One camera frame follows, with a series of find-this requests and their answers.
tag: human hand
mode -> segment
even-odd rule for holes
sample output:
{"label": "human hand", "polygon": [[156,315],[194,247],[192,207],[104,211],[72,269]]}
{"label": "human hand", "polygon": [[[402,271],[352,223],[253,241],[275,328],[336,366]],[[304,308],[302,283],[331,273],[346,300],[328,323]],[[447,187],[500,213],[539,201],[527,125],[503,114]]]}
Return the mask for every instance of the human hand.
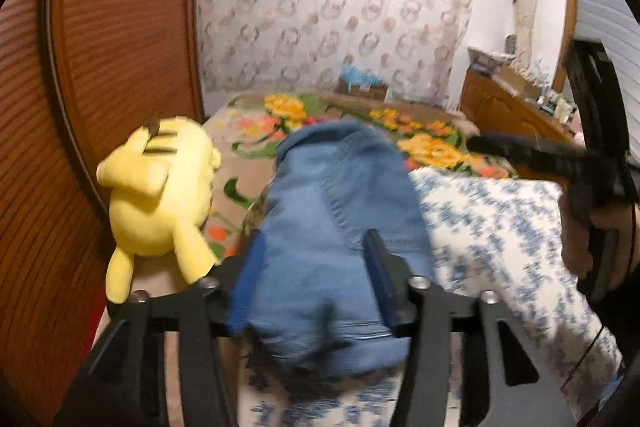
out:
{"label": "human hand", "polygon": [[[579,279],[584,279],[593,269],[593,257],[589,252],[589,230],[585,229],[571,214],[569,199],[566,194],[558,200],[560,218],[562,224],[562,260],[567,270]],[[640,225],[640,212],[638,206],[634,206],[636,213],[636,229]],[[620,232],[618,239],[618,256],[613,269],[609,290],[620,286],[627,275],[626,271],[631,254],[632,220],[629,204],[612,203],[594,210],[590,214],[591,222],[598,229],[617,229]],[[634,248],[634,260],[631,264],[631,272],[640,264],[640,234],[636,233],[636,247]]]}

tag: plush toy ear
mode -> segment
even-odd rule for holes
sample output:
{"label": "plush toy ear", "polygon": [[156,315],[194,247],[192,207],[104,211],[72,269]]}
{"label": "plush toy ear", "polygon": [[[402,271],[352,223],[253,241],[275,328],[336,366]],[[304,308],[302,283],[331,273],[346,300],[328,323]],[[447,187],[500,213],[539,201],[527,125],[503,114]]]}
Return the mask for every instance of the plush toy ear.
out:
{"label": "plush toy ear", "polygon": [[98,183],[142,196],[159,196],[169,176],[169,163],[162,158],[142,156],[142,151],[137,149],[127,143],[100,162],[95,173]]}
{"label": "plush toy ear", "polygon": [[124,144],[124,147],[142,154],[143,150],[145,150],[146,143],[151,137],[152,135],[146,126],[139,127],[138,129],[133,131],[133,134],[131,136],[129,136],[129,139],[127,140],[126,144]]}

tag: blue denim cloth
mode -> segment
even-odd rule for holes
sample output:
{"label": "blue denim cloth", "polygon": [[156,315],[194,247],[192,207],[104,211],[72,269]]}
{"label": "blue denim cloth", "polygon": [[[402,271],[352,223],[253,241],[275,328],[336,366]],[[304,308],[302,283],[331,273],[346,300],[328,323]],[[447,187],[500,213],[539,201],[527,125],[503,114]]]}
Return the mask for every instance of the blue denim cloth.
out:
{"label": "blue denim cloth", "polygon": [[409,340],[382,324],[362,254],[364,232],[377,229],[389,251],[434,280],[401,153],[362,124],[317,124],[284,140],[276,169],[249,319],[258,337],[288,368],[341,375],[402,362]]}

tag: blue item in box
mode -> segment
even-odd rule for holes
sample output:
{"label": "blue item in box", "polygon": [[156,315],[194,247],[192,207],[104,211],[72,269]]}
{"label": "blue item in box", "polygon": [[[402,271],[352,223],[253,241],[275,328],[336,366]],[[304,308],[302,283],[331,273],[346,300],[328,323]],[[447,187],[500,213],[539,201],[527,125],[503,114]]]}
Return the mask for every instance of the blue item in box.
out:
{"label": "blue item in box", "polygon": [[380,77],[375,76],[374,74],[364,73],[360,71],[358,68],[354,68],[353,66],[343,66],[342,71],[340,72],[340,78],[343,79],[349,88],[351,86],[381,86],[383,81]]}

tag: cardboard box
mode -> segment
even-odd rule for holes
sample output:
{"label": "cardboard box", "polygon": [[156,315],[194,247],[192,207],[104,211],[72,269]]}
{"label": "cardboard box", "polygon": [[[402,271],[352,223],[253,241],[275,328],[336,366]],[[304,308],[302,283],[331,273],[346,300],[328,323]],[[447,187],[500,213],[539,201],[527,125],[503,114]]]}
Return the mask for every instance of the cardboard box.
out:
{"label": "cardboard box", "polygon": [[357,96],[358,98],[366,98],[368,100],[380,100],[383,102],[386,97],[386,84],[376,84],[374,86],[361,86],[360,84],[347,84],[342,78],[338,82],[335,90],[338,94],[348,94]]}
{"label": "cardboard box", "polygon": [[516,71],[513,71],[508,66],[501,67],[500,70],[494,74],[494,78],[495,77],[500,78],[503,82],[509,84],[525,98],[537,100],[542,93],[541,87],[534,86],[526,78],[521,76],[519,73],[516,73]]}

